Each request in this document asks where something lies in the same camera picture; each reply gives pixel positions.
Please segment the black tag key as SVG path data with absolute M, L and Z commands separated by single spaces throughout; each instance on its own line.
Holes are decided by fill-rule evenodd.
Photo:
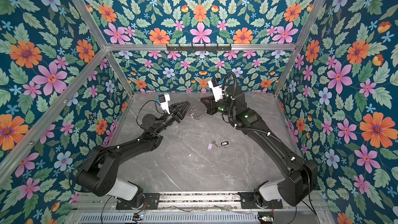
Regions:
M 223 147 L 227 146 L 227 145 L 229 145 L 229 142 L 227 142 L 227 141 L 221 143 L 221 146 L 223 146 Z

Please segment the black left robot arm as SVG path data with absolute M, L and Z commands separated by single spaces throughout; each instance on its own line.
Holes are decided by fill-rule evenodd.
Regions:
M 133 200 L 139 186 L 119 179 L 119 167 L 138 155 L 157 149 L 163 140 L 160 133 L 175 122 L 181 123 L 190 105 L 188 101 L 183 101 L 170 105 L 169 111 L 160 117 L 145 115 L 140 125 L 143 133 L 136 139 L 115 146 L 94 147 L 81 165 L 76 183 L 98 197 L 108 195 Z

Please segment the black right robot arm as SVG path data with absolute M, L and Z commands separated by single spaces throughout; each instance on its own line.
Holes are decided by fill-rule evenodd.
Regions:
M 317 186 L 318 167 L 313 160 L 305 160 L 290 149 L 268 127 L 263 118 L 246 103 L 241 87 L 229 86 L 222 95 L 202 97 L 200 101 L 209 115 L 221 113 L 227 122 L 254 140 L 272 158 L 283 179 L 266 181 L 254 189 L 256 204 L 284 200 L 297 206 Z

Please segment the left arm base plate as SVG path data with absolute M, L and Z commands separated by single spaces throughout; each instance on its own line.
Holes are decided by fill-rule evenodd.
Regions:
M 160 203 L 159 193 L 138 193 L 132 200 L 119 199 L 116 210 L 155 210 Z

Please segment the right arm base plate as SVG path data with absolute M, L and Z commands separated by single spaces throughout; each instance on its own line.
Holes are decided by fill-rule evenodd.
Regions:
M 282 209 L 281 201 L 264 200 L 259 193 L 256 192 L 238 192 L 240 196 L 240 204 L 242 209 Z

